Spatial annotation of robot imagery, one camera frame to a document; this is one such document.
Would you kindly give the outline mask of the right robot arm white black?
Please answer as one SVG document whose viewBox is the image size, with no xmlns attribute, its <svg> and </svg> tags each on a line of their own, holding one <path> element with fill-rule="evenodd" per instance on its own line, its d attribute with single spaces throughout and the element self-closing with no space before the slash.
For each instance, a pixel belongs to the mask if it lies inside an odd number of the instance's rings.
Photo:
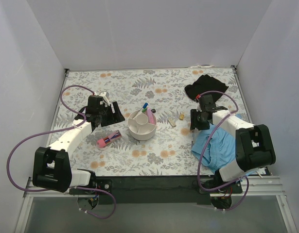
<svg viewBox="0 0 299 233">
<path fill-rule="evenodd" d="M 255 125 L 239 119 L 234 111 L 217 106 L 212 98 L 213 91 L 207 91 L 195 97 L 198 109 L 191 110 L 191 129 L 207 130 L 214 125 L 214 131 L 222 128 L 235 139 L 235 159 L 216 170 L 209 188 L 197 177 L 199 188 L 205 192 L 227 192 L 231 185 L 244 178 L 247 173 L 276 162 L 269 128 Z"/>
</svg>

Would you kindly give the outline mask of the aluminium frame rail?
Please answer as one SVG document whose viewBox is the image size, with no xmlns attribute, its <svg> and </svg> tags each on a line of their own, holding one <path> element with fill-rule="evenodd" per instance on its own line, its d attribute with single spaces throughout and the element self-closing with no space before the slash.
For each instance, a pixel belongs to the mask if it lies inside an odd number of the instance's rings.
<svg viewBox="0 0 299 233">
<path fill-rule="evenodd" d="M 279 176 L 249 176 L 249 190 L 247 197 L 249 196 L 275 196 L 278 201 L 281 215 L 283 217 L 286 229 L 289 233 L 296 233 L 297 229 L 293 221 L 292 214 L 290 212 L 286 193 L 281 183 Z M 16 224 L 15 232 L 23 233 L 26 228 L 28 216 L 31 210 L 32 202 L 34 197 L 47 197 L 47 198 L 67 198 L 75 197 L 66 193 L 60 193 L 56 191 L 45 191 L 45 192 L 28 192 L 24 194 L 24 202 L 18 222 Z"/>
</svg>

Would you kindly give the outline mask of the floral table mat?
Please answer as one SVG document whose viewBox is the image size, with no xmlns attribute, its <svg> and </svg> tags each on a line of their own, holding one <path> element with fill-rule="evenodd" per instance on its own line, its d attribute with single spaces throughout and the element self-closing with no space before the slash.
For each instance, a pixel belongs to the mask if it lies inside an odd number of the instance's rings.
<svg viewBox="0 0 299 233">
<path fill-rule="evenodd" d="M 70 156 L 71 167 L 92 170 L 98 176 L 195 175 L 198 161 L 191 154 L 191 148 L 197 132 L 190 130 L 190 110 L 195 109 L 197 103 L 187 97 L 184 87 L 206 74 L 228 86 L 227 94 L 217 104 L 237 109 L 238 117 L 248 121 L 231 68 L 70 72 L 55 129 L 70 126 L 74 119 L 72 111 L 87 104 L 91 91 L 107 91 L 125 118 L 148 103 L 156 110 L 158 121 L 155 135 L 147 141 L 134 139 L 127 122 L 97 128 Z M 170 125 L 169 118 L 176 123 L 175 127 Z M 97 141 L 115 130 L 119 130 L 122 137 L 99 148 Z"/>
</svg>

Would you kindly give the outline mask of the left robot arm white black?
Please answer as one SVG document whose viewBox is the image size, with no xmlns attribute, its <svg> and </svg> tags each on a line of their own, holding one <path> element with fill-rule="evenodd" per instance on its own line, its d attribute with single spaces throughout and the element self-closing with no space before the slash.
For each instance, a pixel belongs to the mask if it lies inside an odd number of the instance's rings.
<svg viewBox="0 0 299 233">
<path fill-rule="evenodd" d="M 117 102 L 109 101 L 109 93 L 90 95 L 88 103 L 74 118 L 73 126 L 51 143 L 35 152 L 33 185 L 58 192 L 80 186 L 86 194 L 97 189 L 93 179 L 95 173 L 89 170 L 72 170 L 70 156 L 80 143 L 97 127 L 109 126 L 125 121 Z"/>
</svg>

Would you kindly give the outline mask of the purple highlighter pen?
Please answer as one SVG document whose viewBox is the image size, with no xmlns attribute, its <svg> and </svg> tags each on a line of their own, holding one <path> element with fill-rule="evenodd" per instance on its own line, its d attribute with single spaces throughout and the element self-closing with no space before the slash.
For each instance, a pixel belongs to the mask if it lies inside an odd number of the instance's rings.
<svg viewBox="0 0 299 233">
<path fill-rule="evenodd" d="M 148 117 L 148 122 L 149 122 L 150 124 L 156 125 L 156 122 L 155 122 L 155 119 L 154 119 L 154 114 L 152 113 L 152 111 L 151 111 L 150 108 L 148 108 L 148 109 L 146 110 L 146 115 L 147 115 L 147 117 Z"/>
</svg>

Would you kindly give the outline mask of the black folded cloth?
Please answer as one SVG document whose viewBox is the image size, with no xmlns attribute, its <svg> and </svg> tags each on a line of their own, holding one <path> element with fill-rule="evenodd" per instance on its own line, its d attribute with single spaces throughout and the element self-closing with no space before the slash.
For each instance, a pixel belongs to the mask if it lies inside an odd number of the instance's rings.
<svg viewBox="0 0 299 233">
<path fill-rule="evenodd" d="M 184 87 L 186 95 L 195 100 L 196 96 L 207 91 L 219 91 L 225 93 L 228 86 L 225 83 L 215 79 L 214 77 L 201 75 L 193 84 Z"/>
</svg>

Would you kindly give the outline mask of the blue capped white marker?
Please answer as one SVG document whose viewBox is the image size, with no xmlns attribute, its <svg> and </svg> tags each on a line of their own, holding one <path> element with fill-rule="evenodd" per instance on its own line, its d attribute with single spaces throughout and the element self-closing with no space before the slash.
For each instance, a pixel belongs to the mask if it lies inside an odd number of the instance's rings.
<svg viewBox="0 0 299 233">
<path fill-rule="evenodd" d="M 147 110 L 147 106 L 148 106 L 148 103 L 145 103 L 145 104 L 143 105 L 143 107 L 137 112 L 137 114 L 135 115 L 135 118 L 136 118 L 138 115 L 144 113 L 144 112 Z"/>
</svg>

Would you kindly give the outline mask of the white round divided organizer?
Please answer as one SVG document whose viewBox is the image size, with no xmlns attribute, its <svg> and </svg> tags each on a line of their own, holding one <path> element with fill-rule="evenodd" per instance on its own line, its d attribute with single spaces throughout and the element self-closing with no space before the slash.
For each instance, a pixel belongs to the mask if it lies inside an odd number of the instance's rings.
<svg viewBox="0 0 299 233">
<path fill-rule="evenodd" d="M 136 140 L 139 141 L 149 140 L 156 133 L 156 129 L 157 129 L 156 116 L 154 114 L 156 125 L 153 125 L 148 122 L 148 117 L 146 115 L 146 112 L 143 114 L 144 116 L 141 117 L 137 116 L 135 118 L 137 112 L 138 110 L 134 111 L 127 120 L 129 132 Z"/>
</svg>

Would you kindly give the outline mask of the light blue shorts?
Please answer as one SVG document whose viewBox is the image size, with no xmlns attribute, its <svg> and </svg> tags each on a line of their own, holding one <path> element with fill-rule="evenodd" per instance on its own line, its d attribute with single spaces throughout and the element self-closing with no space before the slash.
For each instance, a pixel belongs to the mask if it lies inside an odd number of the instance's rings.
<svg viewBox="0 0 299 233">
<path fill-rule="evenodd" d="M 192 147 L 192 154 L 196 159 L 200 159 L 205 143 L 211 138 L 201 163 L 212 173 L 235 160 L 235 138 L 222 128 L 212 133 L 214 128 L 211 124 L 208 130 L 200 131 Z"/>
</svg>

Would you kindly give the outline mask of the pink pack of pens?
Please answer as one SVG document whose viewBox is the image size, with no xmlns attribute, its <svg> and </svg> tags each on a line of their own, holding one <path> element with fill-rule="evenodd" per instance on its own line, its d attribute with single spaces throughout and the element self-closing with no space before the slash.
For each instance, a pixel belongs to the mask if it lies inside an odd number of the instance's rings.
<svg viewBox="0 0 299 233">
<path fill-rule="evenodd" d="M 122 134 L 119 130 L 115 130 L 110 135 L 106 136 L 105 138 L 101 138 L 97 141 L 97 146 L 99 148 L 104 148 L 108 144 L 112 143 L 113 141 L 116 141 L 122 137 Z"/>
</svg>

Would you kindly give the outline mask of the grey speckled eraser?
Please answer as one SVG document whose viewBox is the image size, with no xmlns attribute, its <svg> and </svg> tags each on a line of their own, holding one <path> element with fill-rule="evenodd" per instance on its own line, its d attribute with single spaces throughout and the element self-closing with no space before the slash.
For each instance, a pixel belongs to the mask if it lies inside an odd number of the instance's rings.
<svg viewBox="0 0 299 233">
<path fill-rule="evenodd" d="M 175 123 L 171 118 L 168 119 L 168 122 L 170 123 L 170 125 L 171 125 L 172 127 L 175 127 L 175 126 L 176 126 L 176 123 Z"/>
</svg>

